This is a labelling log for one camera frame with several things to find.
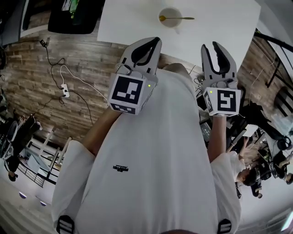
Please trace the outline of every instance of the hand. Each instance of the hand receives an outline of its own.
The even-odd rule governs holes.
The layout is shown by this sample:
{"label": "hand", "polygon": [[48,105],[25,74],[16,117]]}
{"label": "hand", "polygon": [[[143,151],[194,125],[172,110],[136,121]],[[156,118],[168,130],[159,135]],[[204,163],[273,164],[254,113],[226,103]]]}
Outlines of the hand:
{"label": "hand", "polygon": [[247,144],[248,141],[249,141],[249,137],[244,137],[244,139],[243,139],[243,143],[244,143],[244,144]]}

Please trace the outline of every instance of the white table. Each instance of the white table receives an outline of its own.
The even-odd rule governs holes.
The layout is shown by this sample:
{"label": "white table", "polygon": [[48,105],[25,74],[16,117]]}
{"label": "white table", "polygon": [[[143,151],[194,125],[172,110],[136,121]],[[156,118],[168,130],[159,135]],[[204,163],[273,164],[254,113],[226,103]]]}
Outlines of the white table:
{"label": "white table", "polygon": [[[158,20],[165,7],[175,7],[184,17],[179,34]],[[212,41],[223,45],[239,69],[249,48],[260,14],[254,0],[106,0],[98,41],[130,45],[146,37],[160,37],[161,53],[201,67],[201,46],[212,51]]]}

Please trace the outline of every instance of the white marker cube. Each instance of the white marker cube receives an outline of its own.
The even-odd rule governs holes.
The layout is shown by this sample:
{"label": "white marker cube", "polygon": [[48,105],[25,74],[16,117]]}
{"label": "white marker cube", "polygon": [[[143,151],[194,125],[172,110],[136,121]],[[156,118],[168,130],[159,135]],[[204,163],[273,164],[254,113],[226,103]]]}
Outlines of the white marker cube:
{"label": "white marker cube", "polygon": [[146,80],[124,74],[111,74],[108,102],[111,109],[138,115]]}
{"label": "white marker cube", "polygon": [[203,93],[210,116],[238,115],[240,90],[207,87]]}

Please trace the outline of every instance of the black hair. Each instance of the black hair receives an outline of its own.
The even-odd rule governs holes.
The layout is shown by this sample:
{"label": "black hair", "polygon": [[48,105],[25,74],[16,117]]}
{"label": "black hair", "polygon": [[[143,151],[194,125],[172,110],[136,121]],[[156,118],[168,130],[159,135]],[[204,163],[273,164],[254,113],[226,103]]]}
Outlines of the black hair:
{"label": "black hair", "polygon": [[18,177],[17,174],[15,174],[14,176],[11,176],[8,174],[9,180],[11,180],[12,182],[14,182],[16,180],[16,178]]}
{"label": "black hair", "polygon": [[291,175],[291,178],[289,179],[289,181],[286,181],[286,183],[288,185],[291,185],[293,183],[293,176]]}
{"label": "black hair", "polygon": [[243,184],[246,186],[252,186],[256,183],[256,169],[253,168],[249,171],[249,174],[246,176],[245,180],[243,181]]}

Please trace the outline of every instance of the white cable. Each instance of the white cable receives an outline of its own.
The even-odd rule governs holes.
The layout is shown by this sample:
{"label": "white cable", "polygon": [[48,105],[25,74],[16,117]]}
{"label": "white cable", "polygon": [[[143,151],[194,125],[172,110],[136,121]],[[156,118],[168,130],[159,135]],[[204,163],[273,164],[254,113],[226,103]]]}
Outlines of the white cable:
{"label": "white cable", "polygon": [[77,77],[77,76],[75,76],[75,75],[73,75],[72,74],[72,72],[69,70],[69,68],[66,66],[66,65],[62,65],[61,67],[60,67],[60,75],[61,75],[61,77],[62,77],[62,80],[63,80],[63,84],[64,84],[64,78],[63,78],[63,75],[62,75],[62,73],[61,73],[61,69],[62,69],[62,67],[66,67],[67,68],[67,70],[69,71],[69,73],[74,77],[74,78],[77,78],[77,79],[79,79],[82,83],[85,83],[85,84],[87,84],[87,85],[89,85],[89,86],[91,86],[95,91],[97,91],[106,101],[107,101],[107,104],[108,104],[108,106],[109,106],[109,102],[108,102],[108,99],[99,91],[99,90],[97,90],[95,87],[93,87],[92,85],[90,85],[90,84],[88,84],[87,82],[84,82],[81,78],[79,78],[79,77]]}
{"label": "white cable", "polygon": [[256,79],[255,79],[255,80],[252,82],[252,84],[251,84],[251,87],[250,87],[250,93],[249,93],[249,105],[250,105],[250,98],[251,98],[251,90],[252,90],[252,86],[253,86],[253,84],[257,81],[257,79],[258,79],[259,76],[261,75],[262,71],[263,71],[265,68],[270,67],[270,66],[272,66],[272,65],[275,63],[275,58],[276,58],[276,53],[277,53],[277,47],[278,47],[278,45],[276,45],[276,48],[275,48],[275,53],[274,53],[274,59],[273,59],[273,62],[272,62],[270,65],[264,67],[264,68],[260,71],[260,73],[258,74],[258,76],[256,77]]}

